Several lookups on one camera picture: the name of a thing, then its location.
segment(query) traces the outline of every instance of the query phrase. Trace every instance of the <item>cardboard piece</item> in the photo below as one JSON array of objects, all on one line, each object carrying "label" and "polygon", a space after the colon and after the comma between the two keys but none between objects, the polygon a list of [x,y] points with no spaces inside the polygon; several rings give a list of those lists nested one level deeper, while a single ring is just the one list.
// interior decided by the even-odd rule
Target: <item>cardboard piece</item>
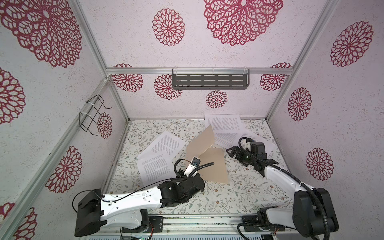
[{"label": "cardboard piece", "polygon": [[209,125],[202,133],[200,133],[197,137],[195,137],[194,140],[192,140],[192,142],[187,145],[187,154],[185,158],[191,161],[193,157],[199,157],[214,143],[215,134],[212,126]]},{"label": "cardboard piece", "polygon": [[199,170],[203,180],[229,183],[227,168],[224,161],[224,150],[221,148],[211,147],[215,143],[215,134],[212,126],[208,126],[187,146],[185,158],[189,161],[193,157],[200,158],[200,166],[214,162],[215,165]]},{"label": "cardboard piece", "polygon": [[210,147],[200,155],[200,165],[214,162],[215,165],[199,170],[201,178],[207,181],[228,184],[227,167],[224,161],[224,149]]}]

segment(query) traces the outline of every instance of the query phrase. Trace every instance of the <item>white plastic casing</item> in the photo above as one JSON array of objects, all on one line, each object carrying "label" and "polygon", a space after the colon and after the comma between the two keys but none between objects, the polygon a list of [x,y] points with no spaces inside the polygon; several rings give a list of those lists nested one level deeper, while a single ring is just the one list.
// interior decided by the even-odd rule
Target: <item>white plastic casing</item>
[{"label": "white plastic casing", "polygon": [[126,194],[105,194],[101,202],[101,210],[104,215],[100,217],[101,221],[107,220],[107,224],[102,227],[127,227],[134,229],[141,225],[140,209],[159,208],[161,191],[156,187],[136,192],[120,201],[114,200],[125,197]]},{"label": "white plastic casing", "polygon": [[288,195],[293,199],[295,196],[295,192],[297,191],[304,191],[304,187],[302,187],[298,182],[293,180],[290,176],[286,175],[285,173],[281,172],[280,170],[277,170],[273,167],[265,167],[264,168],[265,177],[272,180],[274,183],[276,183],[279,187],[281,187]]},{"label": "white plastic casing", "polygon": [[268,221],[273,224],[280,224],[287,227],[295,228],[293,224],[293,210],[281,209],[274,207],[266,210]]}]

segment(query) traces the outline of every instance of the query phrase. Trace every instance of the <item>black bracket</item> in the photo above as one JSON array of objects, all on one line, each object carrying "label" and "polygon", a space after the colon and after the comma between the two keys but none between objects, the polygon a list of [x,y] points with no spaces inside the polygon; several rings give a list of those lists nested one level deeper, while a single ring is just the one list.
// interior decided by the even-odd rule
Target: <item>black bracket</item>
[{"label": "black bracket", "polygon": [[[95,104],[96,104],[97,101],[101,102],[101,105],[100,105],[98,108],[95,107]],[[94,109],[96,110],[96,112],[97,112],[99,115],[101,115],[101,113],[99,112],[99,110],[100,110],[100,108],[101,108],[102,106],[103,106],[105,109],[111,109],[111,108],[112,108],[112,107],[107,108],[107,107],[104,105],[104,99],[103,99],[99,94],[98,94],[98,95],[95,95],[95,96],[93,96],[93,97],[91,97],[88,101],[86,101],[86,103],[91,104],[91,105],[92,105],[92,108],[94,108]],[[91,115],[89,115],[89,113],[90,113],[90,111],[87,112],[87,113],[83,113],[83,112],[80,112],[80,113],[79,113],[79,126],[81,127],[82,130],[84,130],[84,131],[86,131],[86,132],[90,132],[90,133],[91,133],[92,135],[94,135],[94,136],[98,136],[98,134],[93,134],[93,133],[91,132],[91,130],[89,129],[89,127],[91,126],[92,122],[94,122],[94,123],[97,125],[97,122],[94,120],[97,114],[95,114],[95,115],[92,117]],[[89,123],[88,126],[86,126],[86,125],[83,124],[87,118],[90,118],[90,119],[91,119],[91,122]]]},{"label": "black bracket", "polygon": [[[149,219],[149,223],[152,224],[153,226],[153,232],[154,233],[158,233],[158,232],[162,232],[163,231],[163,220],[164,220],[164,217],[162,216],[159,216],[159,217],[148,217]],[[147,232],[147,233],[150,233],[152,231],[152,227],[148,227],[147,230],[143,231],[143,232]],[[135,229],[129,229],[129,228],[121,228],[121,232],[122,233],[136,233]]]},{"label": "black bracket", "polygon": [[191,89],[247,89],[249,69],[243,74],[177,74],[172,69],[172,87],[178,90]]}]

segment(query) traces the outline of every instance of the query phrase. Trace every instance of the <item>wallpaper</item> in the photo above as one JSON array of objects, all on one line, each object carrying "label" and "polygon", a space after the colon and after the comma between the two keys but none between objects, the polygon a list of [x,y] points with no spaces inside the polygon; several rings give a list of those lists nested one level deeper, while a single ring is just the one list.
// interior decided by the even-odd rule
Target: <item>wallpaper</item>
[{"label": "wallpaper", "polygon": [[108,66],[293,63],[325,0],[80,0]]},{"label": "wallpaper", "polygon": [[0,0],[0,18],[1,224],[103,77],[66,1]]},{"label": "wallpaper", "polygon": [[[245,127],[259,136],[275,142],[265,120],[242,120]],[[132,192],[143,187],[137,169],[137,156],[162,132],[168,131],[186,142],[191,142],[205,130],[204,120],[134,120],[127,134],[109,193]],[[172,160],[185,157],[186,146]],[[280,206],[291,209],[293,200],[281,187],[261,176],[252,166],[244,167],[226,153],[225,166],[229,183],[205,181],[204,192],[193,196],[188,203],[176,207],[150,209],[152,214],[254,214],[260,207]],[[285,168],[280,151],[269,156]],[[185,162],[178,168],[185,169]]]},{"label": "wallpaper", "polygon": [[341,1],[270,120],[292,173],[330,192],[333,239],[382,238],[383,9]]},{"label": "wallpaper", "polygon": [[[76,213],[71,206],[72,199],[80,191],[102,187],[125,126],[110,87],[101,96],[108,109],[102,106],[99,111],[101,114],[95,110],[90,112],[98,124],[93,122],[88,132],[79,129],[16,231],[15,240],[74,239]],[[84,125],[88,126],[89,123],[88,119]],[[86,192],[75,199],[75,208],[85,195]]]},{"label": "wallpaper", "polygon": [[112,80],[131,118],[204,118],[204,113],[263,118],[286,77],[252,74],[246,90],[175,90],[169,74],[118,74]]}]

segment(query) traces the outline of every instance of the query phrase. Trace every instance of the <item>paper sheet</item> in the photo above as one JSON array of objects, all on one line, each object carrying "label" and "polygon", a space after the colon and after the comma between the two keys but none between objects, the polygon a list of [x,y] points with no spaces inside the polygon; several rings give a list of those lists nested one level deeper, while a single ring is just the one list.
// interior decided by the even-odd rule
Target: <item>paper sheet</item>
[{"label": "paper sheet", "polygon": [[212,125],[214,133],[235,133],[244,129],[239,115],[206,114],[205,128]]},{"label": "paper sheet", "polygon": [[166,150],[146,154],[137,160],[136,164],[144,186],[170,177],[176,177],[172,161],[169,159]]},{"label": "paper sheet", "polygon": [[228,149],[233,146],[237,146],[239,141],[239,132],[235,133],[217,133],[215,134],[215,143],[219,146],[222,146],[225,149]]},{"label": "paper sheet", "polygon": [[159,153],[163,150],[167,151],[168,157],[172,160],[178,152],[186,144],[185,141],[174,136],[168,131],[164,131],[160,136],[158,136],[147,148],[142,151],[137,158],[140,159],[145,157],[145,155]]}]

